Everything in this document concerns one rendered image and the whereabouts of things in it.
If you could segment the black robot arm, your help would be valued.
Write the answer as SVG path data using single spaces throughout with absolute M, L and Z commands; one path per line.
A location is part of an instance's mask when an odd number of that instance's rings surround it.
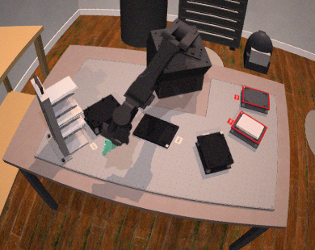
M 133 121 L 139 107 L 144 110 L 154 100 L 156 96 L 152 92 L 157 88 L 156 85 L 163 70 L 175 54 L 181 53 L 201 60 L 204 48 L 196 45 L 197 42 L 195 41 L 199 34 L 199 31 L 178 18 L 160 34 L 162 36 L 158 45 L 160 48 L 156 55 L 147 68 L 129 86 L 124 94 L 126 99 L 123 104 L 113 111 L 113 119 L 107 127 L 107 131 L 113 133 L 112 144 L 121 146 L 126 142 L 132 129 L 132 124 L 127 123 Z M 170 35 L 175 36 L 175 38 Z M 181 41 L 179 42 L 179 40 Z

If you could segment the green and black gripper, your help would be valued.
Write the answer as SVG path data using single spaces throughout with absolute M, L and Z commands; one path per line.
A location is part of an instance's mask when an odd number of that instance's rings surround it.
M 105 154 L 107 154 L 109 151 L 111 151 L 113 148 L 117 147 L 116 145 L 112 144 L 112 142 L 111 142 L 112 133 L 107 131 L 108 125 L 109 124 L 103 122 L 102 129 L 101 129 L 101 132 L 100 132 L 100 135 L 106 138 L 105 145 L 104 145 L 104 148 L 103 148 L 103 156 Z M 129 137 L 128 137 L 127 141 L 126 141 L 126 145 L 128 145 L 128 143 L 129 143 Z

